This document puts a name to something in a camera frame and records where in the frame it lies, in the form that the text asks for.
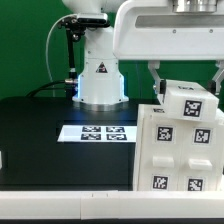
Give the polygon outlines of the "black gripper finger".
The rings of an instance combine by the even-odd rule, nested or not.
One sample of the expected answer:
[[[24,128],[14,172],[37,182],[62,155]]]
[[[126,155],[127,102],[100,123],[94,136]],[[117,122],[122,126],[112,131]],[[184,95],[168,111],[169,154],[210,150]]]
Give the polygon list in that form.
[[[224,80],[224,60],[216,62],[217,72],[211,80],[208,81],[208,91],[218,95],[221,91],[221,83]]]

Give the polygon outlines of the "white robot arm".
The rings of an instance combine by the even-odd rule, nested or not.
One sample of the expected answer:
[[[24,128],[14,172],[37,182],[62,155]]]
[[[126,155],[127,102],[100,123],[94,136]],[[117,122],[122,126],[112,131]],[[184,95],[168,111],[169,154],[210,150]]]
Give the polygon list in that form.
[[[224,60],[224,0],[62,0],[109,60]]]

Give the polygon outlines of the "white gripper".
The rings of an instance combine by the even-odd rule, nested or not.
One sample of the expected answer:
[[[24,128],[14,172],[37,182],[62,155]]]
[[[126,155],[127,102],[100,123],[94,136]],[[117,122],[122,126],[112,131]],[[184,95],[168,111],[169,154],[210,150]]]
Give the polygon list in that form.
[[[159,61],[224,60],[224,0],[199,0],[196,8],[180,0],[127,0],[117,11],[113,52],[149,61],[154,91],[164,94]]]

